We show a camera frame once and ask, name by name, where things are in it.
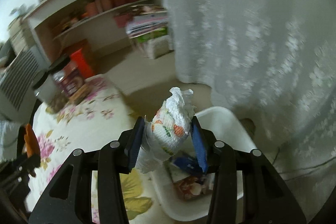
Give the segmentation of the white printed tissue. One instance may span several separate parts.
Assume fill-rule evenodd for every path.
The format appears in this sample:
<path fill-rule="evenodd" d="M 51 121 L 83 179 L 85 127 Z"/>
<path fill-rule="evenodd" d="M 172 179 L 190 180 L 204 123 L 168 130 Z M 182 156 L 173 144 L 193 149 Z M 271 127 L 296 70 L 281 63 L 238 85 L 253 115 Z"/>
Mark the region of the white printed tissue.
<path fill-rule="evenodd" d="M 142 173 L 156 170 L 174 156 L 191 132 L 195 115 L 193 90 L 170 89 L 171 96 L 163 101 L 151 121 L 145 121 L 141 148 L 135 168 Z"/>

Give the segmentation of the white lace curtain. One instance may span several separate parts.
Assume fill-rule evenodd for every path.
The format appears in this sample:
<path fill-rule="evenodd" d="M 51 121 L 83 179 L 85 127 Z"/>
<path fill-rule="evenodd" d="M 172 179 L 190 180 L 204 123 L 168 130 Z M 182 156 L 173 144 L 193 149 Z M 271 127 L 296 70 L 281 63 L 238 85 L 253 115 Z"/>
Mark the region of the white lace curtain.
<path fill-rule="evenodd" d="M 166 0 L 177 78 L 250 119 L 312 221 L 335 188 L 335 0 Z"/>

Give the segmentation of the purple label plastic jar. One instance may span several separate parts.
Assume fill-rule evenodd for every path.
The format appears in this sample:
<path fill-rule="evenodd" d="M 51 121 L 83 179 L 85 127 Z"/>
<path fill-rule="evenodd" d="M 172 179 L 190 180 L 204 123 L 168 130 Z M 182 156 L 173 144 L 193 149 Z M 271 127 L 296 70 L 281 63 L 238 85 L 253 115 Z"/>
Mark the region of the purple label plastic jar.
<path fill-rule="evenodd" d="M 78 65 L 68 55 L 59 57 L 49 67 L 49 73 L 74 105 L 80 104 L 91 92 L 79 71 Z"/>

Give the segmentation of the white and navy box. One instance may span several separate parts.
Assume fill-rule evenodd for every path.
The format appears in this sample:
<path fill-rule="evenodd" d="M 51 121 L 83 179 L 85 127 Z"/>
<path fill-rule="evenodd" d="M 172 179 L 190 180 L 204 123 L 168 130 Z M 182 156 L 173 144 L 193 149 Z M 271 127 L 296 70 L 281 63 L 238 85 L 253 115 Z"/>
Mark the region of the white and navy box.
<path fill-rule="evenodd" d="M 172 163 L 190 175 L 198 175 L 203 173 L 203 170 L 199 166 L 197 159 L 193 157 L 177 157 L 173 160 Z"/>

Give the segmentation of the stack of books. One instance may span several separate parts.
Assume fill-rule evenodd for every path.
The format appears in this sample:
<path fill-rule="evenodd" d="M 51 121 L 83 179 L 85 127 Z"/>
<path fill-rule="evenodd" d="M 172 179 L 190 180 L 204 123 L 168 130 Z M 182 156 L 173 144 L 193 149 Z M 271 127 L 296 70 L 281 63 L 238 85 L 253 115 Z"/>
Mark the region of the stack of books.
<path fill-rule="evenodd" d="M 156 5 L 134 5 L 131 7 L 130 19 L 125 25 L 129 38 L 137 38 L 168 27 L 168 11 Z"/>

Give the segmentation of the grey sofa cushion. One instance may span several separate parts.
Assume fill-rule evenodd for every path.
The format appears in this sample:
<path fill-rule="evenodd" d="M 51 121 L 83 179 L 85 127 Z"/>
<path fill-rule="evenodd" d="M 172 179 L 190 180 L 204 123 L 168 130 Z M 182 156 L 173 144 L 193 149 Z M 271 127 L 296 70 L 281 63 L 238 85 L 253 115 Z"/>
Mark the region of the grey sofa cushion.
<path fill-rule="evenodd" d="M 34 76 L 47 67 L 39 47 L 21 51 L 1 75 L 1 115 L 10 121 L 29 122 L 37 98 L 31 88 Z"/>

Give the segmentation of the clear jar with nuts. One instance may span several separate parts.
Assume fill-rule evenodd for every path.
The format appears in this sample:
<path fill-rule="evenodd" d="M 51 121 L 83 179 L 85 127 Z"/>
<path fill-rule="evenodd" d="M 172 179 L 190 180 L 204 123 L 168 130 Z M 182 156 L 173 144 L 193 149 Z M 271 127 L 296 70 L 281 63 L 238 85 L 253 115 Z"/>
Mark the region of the clear jar with nuts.
<path fill-rule="evenodd" d="M 46 104 L 47 112 L 50 114 L 58 113 L 68 102 L 68 98 L 46 70 L 34 75 L 31 87 L 37 99 Z"/>

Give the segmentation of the red stool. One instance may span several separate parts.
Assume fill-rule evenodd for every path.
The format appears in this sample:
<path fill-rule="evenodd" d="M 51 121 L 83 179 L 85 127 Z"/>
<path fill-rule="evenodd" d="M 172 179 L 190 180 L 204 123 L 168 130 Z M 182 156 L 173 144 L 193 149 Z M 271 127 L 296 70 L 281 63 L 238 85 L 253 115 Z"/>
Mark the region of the red stool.
<path fill-rule="evenodd" d="M 82 48 L 71 53 L 70 57 L 71 60 L 76 63 L 77 68 L 84 79 L 93 77 L 96 74 L 90 62 L 85 58 Z"/>

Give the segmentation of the red snack bag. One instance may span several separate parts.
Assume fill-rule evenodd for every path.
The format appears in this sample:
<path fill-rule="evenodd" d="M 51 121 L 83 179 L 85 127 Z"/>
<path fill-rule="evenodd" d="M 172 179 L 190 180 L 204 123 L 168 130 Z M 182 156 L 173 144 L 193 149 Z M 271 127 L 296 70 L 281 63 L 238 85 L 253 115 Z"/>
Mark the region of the red snack bag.
<path fill-rule="evenodd" d="M 188 201 L 213 192 L 207 184 L 206 176 L 189 176 L 173 183 L 179 199 Z"/>

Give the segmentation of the floral tablecloth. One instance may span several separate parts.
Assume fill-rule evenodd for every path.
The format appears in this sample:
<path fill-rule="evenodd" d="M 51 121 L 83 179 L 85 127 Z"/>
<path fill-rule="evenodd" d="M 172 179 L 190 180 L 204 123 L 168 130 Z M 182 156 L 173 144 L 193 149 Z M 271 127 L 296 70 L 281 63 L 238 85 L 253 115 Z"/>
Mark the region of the floral tablecloth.
<path fill-rule="evenodd" d="M 43 103 L 34 115 L 33 130 L 41 149 L 41 166 L 30 178 L 26 198 L 33 211 L 48 183 L 70 153 L 101 149 L 132 129 L 138 115 L 126 104 L 122 93 L 103 75 L 87 80 L 91 93 L 79 105 L 67 104 L 51 114 Z M 130 223 L 172 223 L 163 212 L 148 175 L 132 169 L 121 174 L 121 187 Z"/>

